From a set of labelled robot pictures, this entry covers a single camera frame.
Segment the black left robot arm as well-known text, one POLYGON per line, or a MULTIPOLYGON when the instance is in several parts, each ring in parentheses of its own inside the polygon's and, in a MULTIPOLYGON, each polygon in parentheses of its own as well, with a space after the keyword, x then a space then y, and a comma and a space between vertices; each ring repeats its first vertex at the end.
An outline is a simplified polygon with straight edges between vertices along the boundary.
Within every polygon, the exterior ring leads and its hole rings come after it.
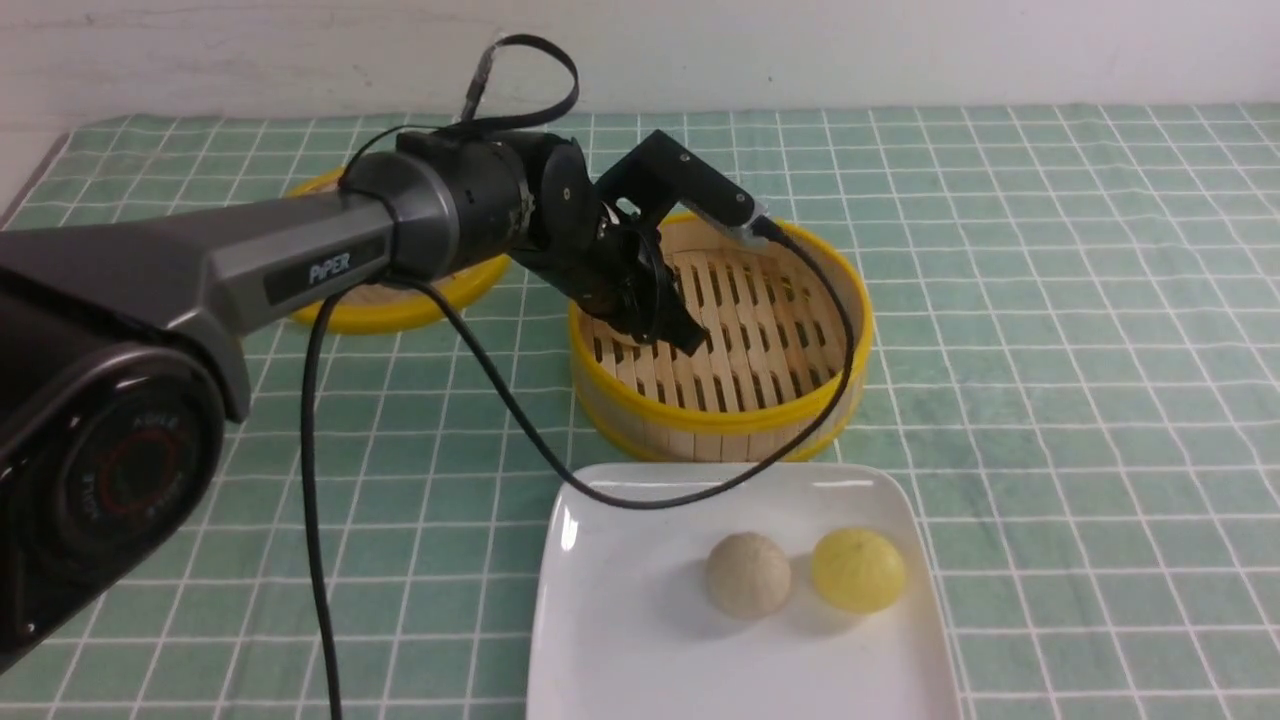
POLYGON ((550 133, 404 132, 335 190, 3 233, 3 667, 138 566, 211 486, 242 340, 376 281, 508 256, 616 331, 704 334, 640 240, 700 163, 655 131, 600 179, 550 133))

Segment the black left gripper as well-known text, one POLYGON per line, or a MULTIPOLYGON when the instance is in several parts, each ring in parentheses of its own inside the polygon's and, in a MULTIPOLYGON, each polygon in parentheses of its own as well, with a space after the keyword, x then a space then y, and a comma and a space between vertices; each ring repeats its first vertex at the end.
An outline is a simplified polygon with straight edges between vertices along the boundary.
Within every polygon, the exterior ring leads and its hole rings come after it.
POLYGON ((509 256, 605 322, 622 345, 667 343, 694 356, 707 329, 690 314, 675 284, 643 252, 640 236, 611 220, 591 195, 553 195, 512 215, 509 256))

